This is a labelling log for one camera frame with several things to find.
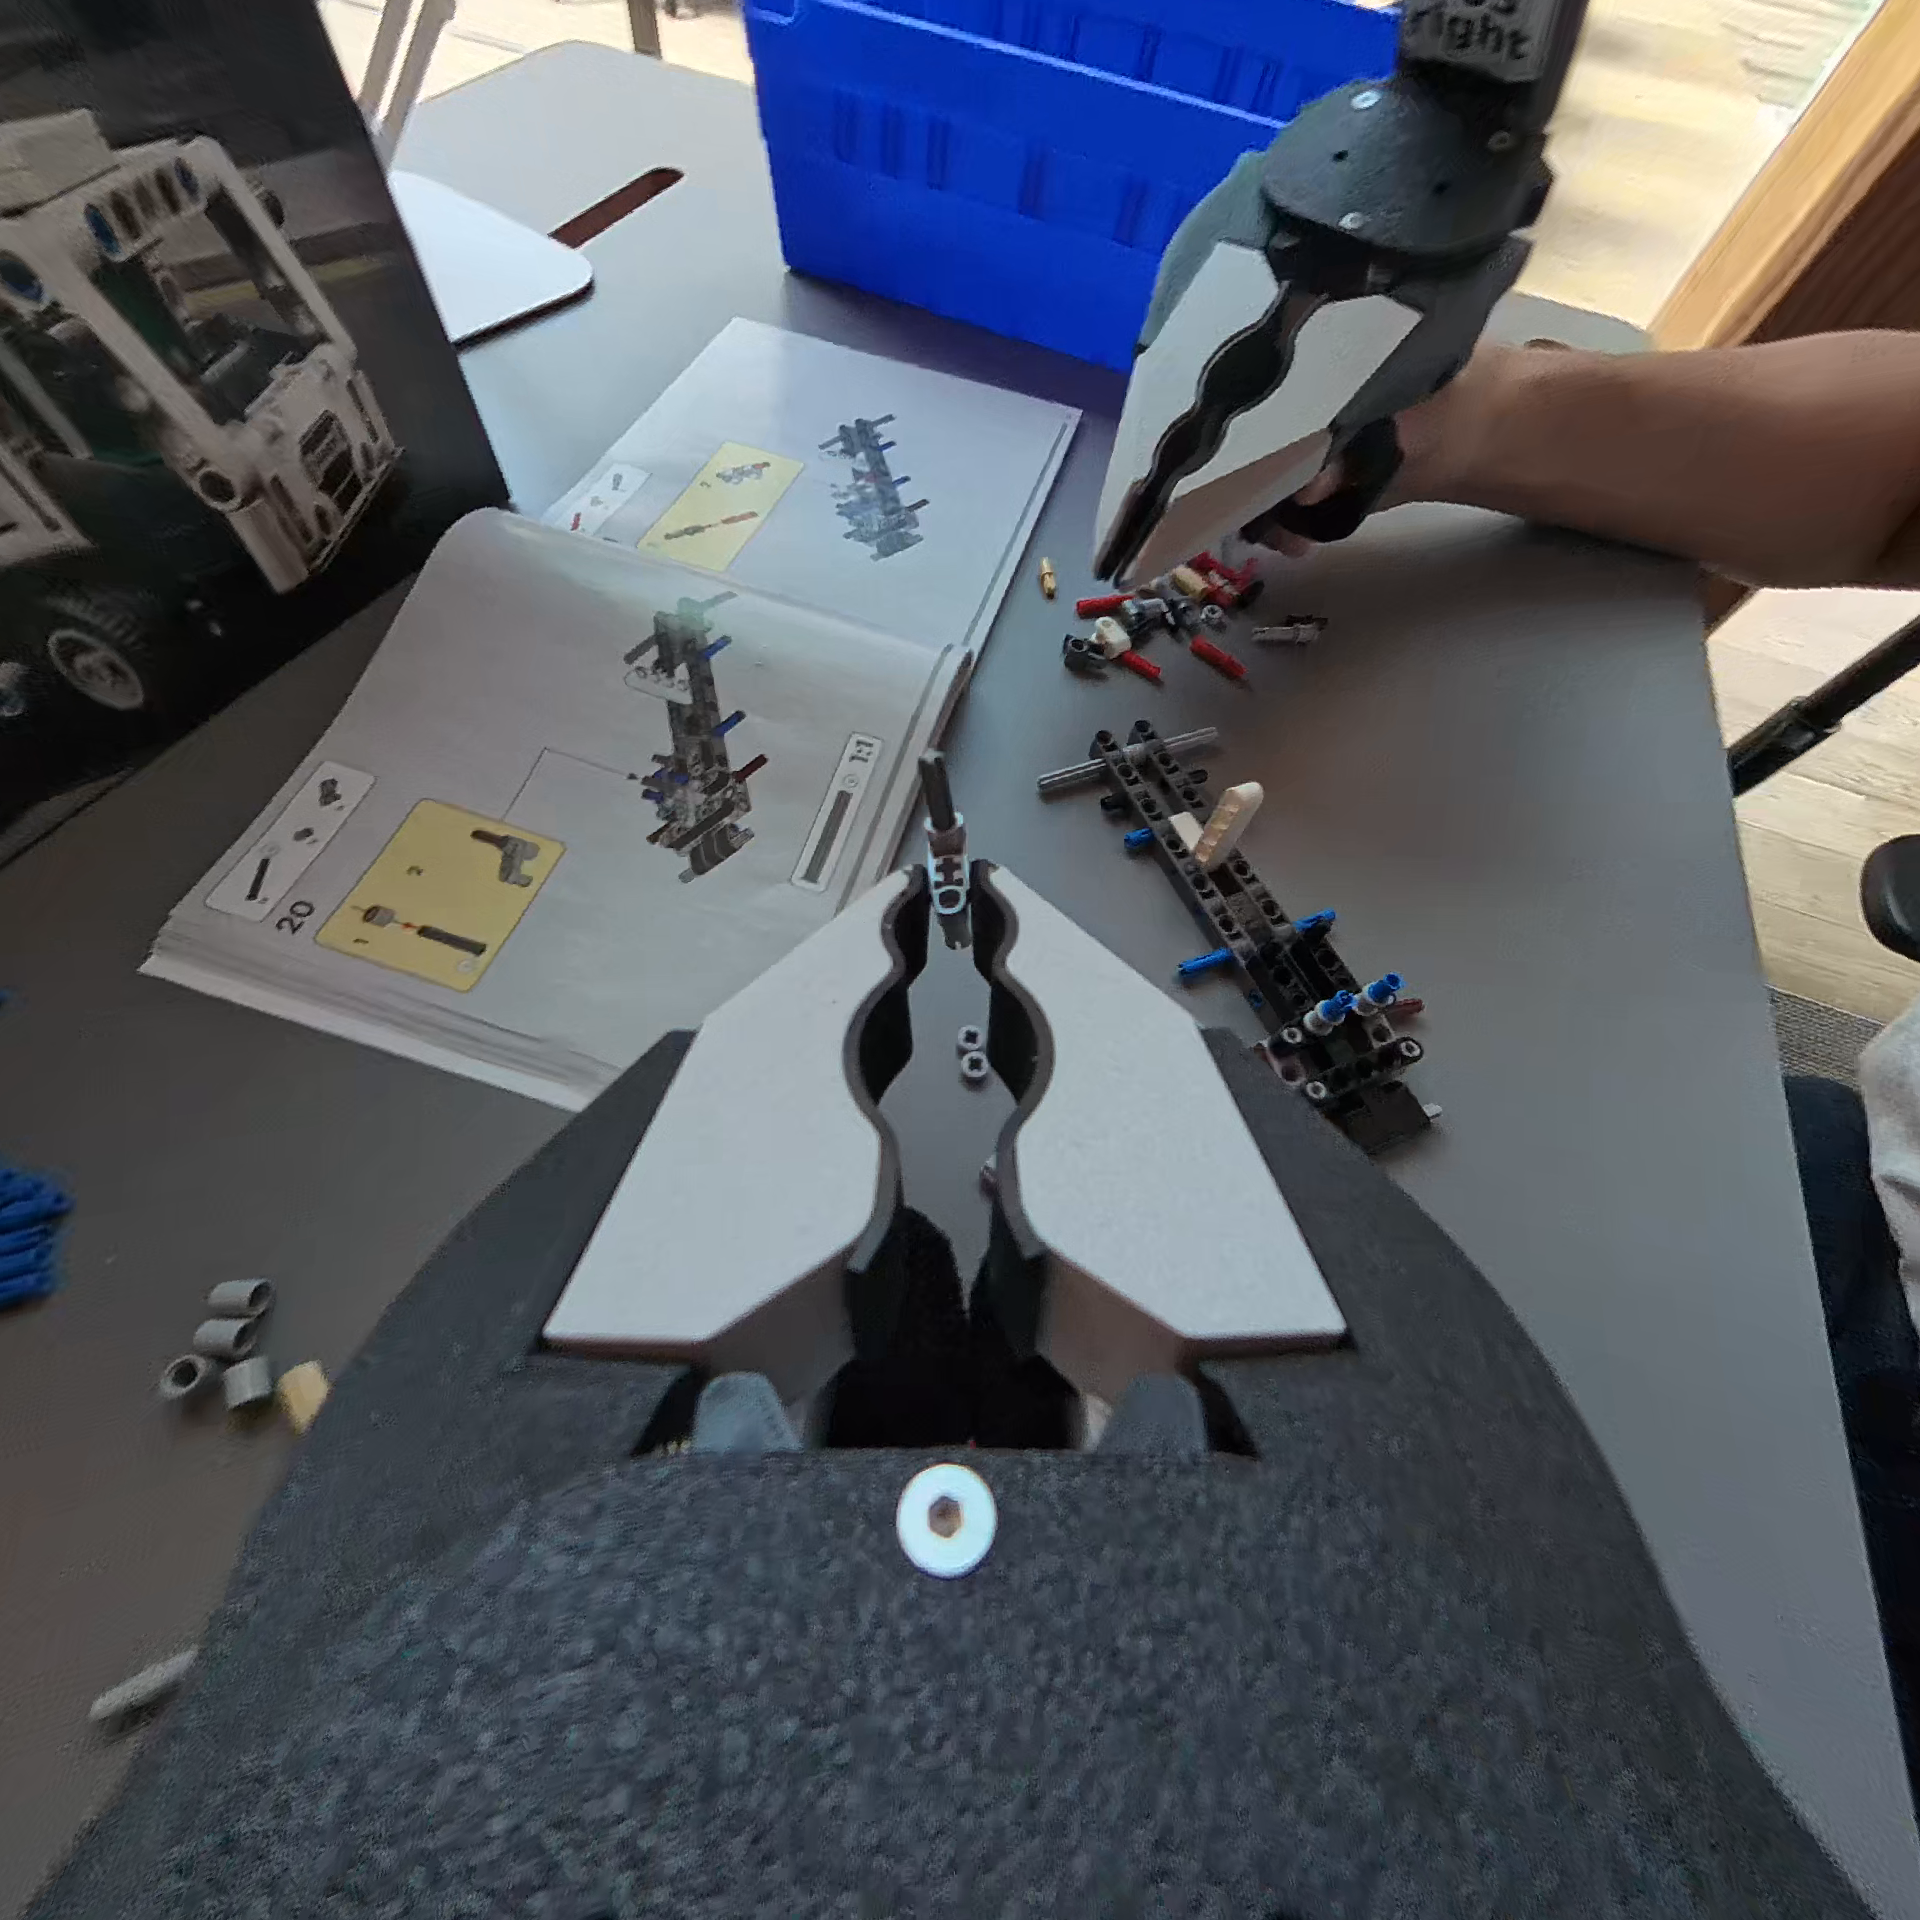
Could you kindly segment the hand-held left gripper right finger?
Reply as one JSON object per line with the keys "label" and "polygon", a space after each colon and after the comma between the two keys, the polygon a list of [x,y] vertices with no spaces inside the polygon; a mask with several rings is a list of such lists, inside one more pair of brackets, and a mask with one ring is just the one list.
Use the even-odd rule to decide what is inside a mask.
{"label": "hand-held left gripper right finger", "polygon": [[1010,869],[973,870],[989,1063],[1015,1102],[969,1319],[989,1448],[1210,1451],[1203,1360],[1337,1346],[1350,1323],[1203,1029]]}

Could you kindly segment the pile of small lego pins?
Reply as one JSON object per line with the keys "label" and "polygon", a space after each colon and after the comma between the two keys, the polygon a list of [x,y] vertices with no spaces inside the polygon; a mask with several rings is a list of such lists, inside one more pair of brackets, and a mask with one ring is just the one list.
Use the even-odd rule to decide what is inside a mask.
{"label": "pile of small lego pins", "polygon": [[1302,651],[1328,629],[1325,615],[1286,610],[1270,598],[1259,565],[1226,562],[1210,550],[1145,586],[1080,596],[1072,618],[1061,658],[1069,672],[1088,680],[1127,675],[1161,683],[1160,646],[1242,686],[1255,653]]}

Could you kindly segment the lego chassis assembly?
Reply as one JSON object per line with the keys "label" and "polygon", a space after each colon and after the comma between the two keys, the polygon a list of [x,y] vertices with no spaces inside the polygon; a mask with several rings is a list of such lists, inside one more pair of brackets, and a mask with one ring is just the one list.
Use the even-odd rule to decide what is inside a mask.
{"label": "lego chassis assembly", "polygon": [[1127,858],[1160,863],[1206,939],[1176,976],[1187,984],[1232,976],[1262,1024],[1255,1053],[1377,1158],[1441,1120],[1408,1084],[1425,1045],[1400,1029],[1425,1003],[1405,998],[1402,973],[1362,978],[1343,960],[1334,909],[1297,918],[1283,907],[1242,845],[1258,802],[1215,789],[1203,766],[1219,741],[1216,726],[1163,734],[1141,717],[1126,735],[1098,732],[1085,758],[1043,773],[1035,790],[1043,799],[1098,794]]}

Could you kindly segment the grey connector with brown axle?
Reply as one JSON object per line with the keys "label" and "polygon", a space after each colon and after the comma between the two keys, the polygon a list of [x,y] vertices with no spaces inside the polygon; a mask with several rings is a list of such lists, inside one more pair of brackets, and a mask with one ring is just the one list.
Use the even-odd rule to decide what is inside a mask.
{"label": "grey connector with brown axle", "polygon": [[953,802],[947,755],[931,750],[919,757],[919,789],[923,799],[926,877],[933,917],[945,943],[953,951],[973,946],[973,866],[968,819]]}

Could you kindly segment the person's right forearm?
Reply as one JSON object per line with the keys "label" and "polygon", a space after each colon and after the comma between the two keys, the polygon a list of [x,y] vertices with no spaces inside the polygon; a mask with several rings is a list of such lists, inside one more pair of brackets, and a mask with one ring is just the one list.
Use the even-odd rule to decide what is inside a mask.
{"label": "person's right forearm", "polygon": [[1919,338],[1523,349],[1481,477],[1511,512],[1755,587],[1919,586]]}

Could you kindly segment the pile of blue lego pins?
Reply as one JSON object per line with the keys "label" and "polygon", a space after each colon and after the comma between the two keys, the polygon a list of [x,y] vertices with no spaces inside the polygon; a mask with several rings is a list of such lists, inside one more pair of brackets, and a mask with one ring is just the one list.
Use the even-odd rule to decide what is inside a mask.
{"label": "pile of blue lego pins", "polygon": [[46,1300],[62,1282],[74,1200],[49,1175],[3,1163],[3,1309]]}

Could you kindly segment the light grey lego axle pin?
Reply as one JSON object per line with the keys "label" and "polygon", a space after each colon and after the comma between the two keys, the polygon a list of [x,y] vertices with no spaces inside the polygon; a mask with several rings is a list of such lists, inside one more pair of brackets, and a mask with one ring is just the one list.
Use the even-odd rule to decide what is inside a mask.
{"label": "light grey lego axle pin", "polygon": [[87,1707],[87,1720],[105,1730],[118,1730],[131,1720],[154,1714],[179,1694],[198,1668],[199,1658],[202,1648],[191,1645],[161,1661],[143,1666],[131,1677],[98,1694]]}

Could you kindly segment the black lego set box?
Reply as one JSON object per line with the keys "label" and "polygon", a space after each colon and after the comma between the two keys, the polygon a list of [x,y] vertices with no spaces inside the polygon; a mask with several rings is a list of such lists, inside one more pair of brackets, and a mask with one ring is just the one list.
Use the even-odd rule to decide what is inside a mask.
{"label": "black lego set box", "polygon": [[317,5],[3,5],[6,860],[510,503]]}

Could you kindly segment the person's right hand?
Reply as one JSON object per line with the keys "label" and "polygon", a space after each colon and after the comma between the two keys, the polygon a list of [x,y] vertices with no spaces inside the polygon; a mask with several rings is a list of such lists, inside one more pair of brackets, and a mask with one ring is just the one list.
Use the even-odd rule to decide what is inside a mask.
{"label": "person's right hand", "polygon": [[1449,383],[1402,411],[1400,466],[1382,510],[1431,503],[1502,512],[1515,486],[1504,477],[1504,419],[1528,370],[1528,347],[1488,340]]}

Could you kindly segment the blue plastic bin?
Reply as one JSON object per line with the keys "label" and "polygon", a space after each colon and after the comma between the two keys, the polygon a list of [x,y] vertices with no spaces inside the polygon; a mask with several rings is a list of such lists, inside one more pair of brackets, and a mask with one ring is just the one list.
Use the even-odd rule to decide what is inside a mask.
{"label": "blue plastic bin", "polygon": [[785,262],[1126,373],[1187,212],[1392,68],[1337,3],[743,5]]}

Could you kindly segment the wooden cabinet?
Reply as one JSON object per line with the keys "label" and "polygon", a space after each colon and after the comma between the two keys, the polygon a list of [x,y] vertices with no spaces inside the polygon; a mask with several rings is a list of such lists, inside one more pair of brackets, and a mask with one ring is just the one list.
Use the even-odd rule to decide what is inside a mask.
{"label": "wooden cabinet", "polygon": [[[1882,5],[1654,322],[1654,351],[1915,334],[1919,5]],[[1702,568],[1717,629],[1762,587]]]}

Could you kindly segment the open instruction booklet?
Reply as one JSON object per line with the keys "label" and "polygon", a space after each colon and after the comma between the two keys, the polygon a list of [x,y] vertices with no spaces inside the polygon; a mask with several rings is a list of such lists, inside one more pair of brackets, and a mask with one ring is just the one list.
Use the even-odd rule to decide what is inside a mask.
{"label": "open instruction booklet", "polygon": [[579,1111],[896,866],[1081,415],[733,319],[439,540],[143,973]]}

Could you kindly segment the black chair leg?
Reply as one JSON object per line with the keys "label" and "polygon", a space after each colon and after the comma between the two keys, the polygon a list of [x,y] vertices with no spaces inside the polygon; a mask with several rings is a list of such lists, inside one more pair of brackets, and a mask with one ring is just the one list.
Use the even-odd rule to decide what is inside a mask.
{"label": "black chair leg", "polygon": [[1865,703],[1919,669],[1919,618],[1887,635],[1842,672],[1793,698],[1727,750],[1736,799],[1777,776],[1840,732]]}

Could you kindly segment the person's dark jeans leg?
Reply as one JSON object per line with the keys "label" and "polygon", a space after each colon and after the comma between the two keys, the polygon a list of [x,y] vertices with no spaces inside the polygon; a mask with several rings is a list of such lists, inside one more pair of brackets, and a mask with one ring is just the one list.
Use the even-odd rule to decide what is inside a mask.
{"label": "person's dark jeans leg", "polygon": [[1840,1420],[1856,1479],[1895,1704],[1915,1726],[1919,1349],[1898,1244],[1870,1172],[1865,1107],[1842,1084],[1784,1080]]}

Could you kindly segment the black chair caster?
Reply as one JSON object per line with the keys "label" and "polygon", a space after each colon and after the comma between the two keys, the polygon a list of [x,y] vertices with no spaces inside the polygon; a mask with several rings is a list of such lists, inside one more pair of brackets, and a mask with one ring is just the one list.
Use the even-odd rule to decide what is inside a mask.
{"label": "black chair caster", "polygon": [[1858,903],[1869,935],[1889,954],[1920,963],[1915,831],[1880,843],[1858,872]]}

